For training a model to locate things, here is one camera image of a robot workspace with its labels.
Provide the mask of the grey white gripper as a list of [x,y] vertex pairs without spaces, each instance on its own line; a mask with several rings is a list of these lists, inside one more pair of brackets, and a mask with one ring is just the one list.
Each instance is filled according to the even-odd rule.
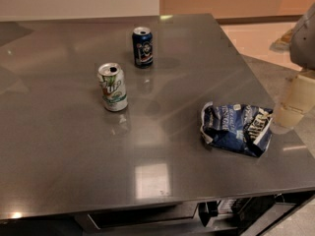
[[315,3],[293,28],[289,50],[291,62],[305,69],[291,80],[276,104],[271,124],[275,134],[291,131],[315,106]]

